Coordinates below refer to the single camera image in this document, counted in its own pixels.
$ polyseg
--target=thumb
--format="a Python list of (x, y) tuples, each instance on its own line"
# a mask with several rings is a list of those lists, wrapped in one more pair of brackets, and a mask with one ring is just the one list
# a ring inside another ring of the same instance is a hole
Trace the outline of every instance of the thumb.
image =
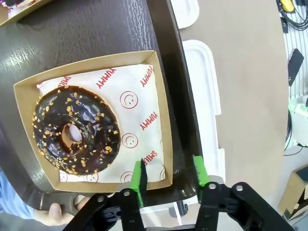
[(53, 203), (49, 209), (49, 218), (53, 219), (55, 222), (62, 222), (62, 211), (61, 207), (57, 203)]

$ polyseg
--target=blue sleeve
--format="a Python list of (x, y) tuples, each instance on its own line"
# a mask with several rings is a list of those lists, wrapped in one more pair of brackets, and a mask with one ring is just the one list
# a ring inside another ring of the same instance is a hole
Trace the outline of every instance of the blue sleeve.
[(26, 205), (0, 170), (0, 212), (34, 219), (34, 209)]

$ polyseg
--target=bolt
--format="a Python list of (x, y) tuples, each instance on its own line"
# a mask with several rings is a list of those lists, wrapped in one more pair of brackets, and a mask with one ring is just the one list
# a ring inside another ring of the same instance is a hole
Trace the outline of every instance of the bolt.
[(124, 196), (129, 196), (130, 195), (130, 192), (129, 191), (125, 191), (124, 192)]
[(239, 191), (239, 192), (243, 191), (242, 185), (236, 186), (236, 191)]
[(208, 187), (209, 187), (210, 189), (215, 189), (215, 188), (216, 188), (216, 185), (215, 185), (215, 184), (210, 184)]
[(103, 201), (104, 201), (104, 197), (103, 197), (103, 196), (100, 196), (99, 198), (97, 198), (97, 201), (98, 201), (98, 202), (103, 202)]

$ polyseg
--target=cardboard carton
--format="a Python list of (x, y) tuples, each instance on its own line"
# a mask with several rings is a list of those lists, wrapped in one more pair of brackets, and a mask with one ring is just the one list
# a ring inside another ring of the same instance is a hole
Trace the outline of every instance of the cardboard carton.
[(161, 119), (166, 178), (165, 180), (159, 182), (148, 183), (148, 189), (150, 190), (168, 187), (172, 184), (173, 152), (171, 127), (165, 85), (159, 60), (157, 57), (157, 53), (154, 51), (137, 51), (107, 55), (103, 57), (97, 57), (75, 62), (72, 64), (67, 64), (39, 73), (14, 85), (17, 106), (29, 142), (41, 167), (45, 171), (45, 174), (54, 189), (60, 191), (80, 193), (112, 193), (120, 190), (121, 183), (60, 182), (59, 170), (56, 169), (53, 165), (51, 165), (41, 154), (39, 154), (36, 141), (32, 137), (32, 117), (36, 107), (36, 101), (39, 99), (39, 90), (37, 89), (36, 85), (45, 80), (52, 79), (55, 77), (69, 76), (77, 73), (134, 64), (151, 64), (154, 66), (159, 113)]
[(31, 12), (37, 10), (39, 7), (42, 7), (43, 5), (47, 4), (50, 1), (52, 0), (41, 0), (41, 1), (35, 2), (30, 7), (26, 8), (25, 10), (21, 11), (20, 13), (18, 13), (17, 15), (15, 15), (14, 17), (10, 19), (8, 16), (8, 9), (0, 5), (0, 26), (5, 26), (10, 23), (16, 23), (23, 17), (27, 16)]
[(278, 208), (289, 221), (308, 209), (308, 165), (291, 173)]

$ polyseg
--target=white plastic tray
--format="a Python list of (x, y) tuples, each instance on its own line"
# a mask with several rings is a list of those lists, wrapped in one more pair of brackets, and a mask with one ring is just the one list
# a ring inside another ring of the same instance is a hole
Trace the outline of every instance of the white plastic tray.
[(183, 42), (190, 75), (192, 94), (198, 119), (205, 168), (208, 175), (220, 176), (225, 181), (224, 150), (218, 148), (215, 116), (221, 114), (214, 58), (203, 42)]
[(179, 29), (191, 26), (199, 16), (197, 0), (171, 0)]

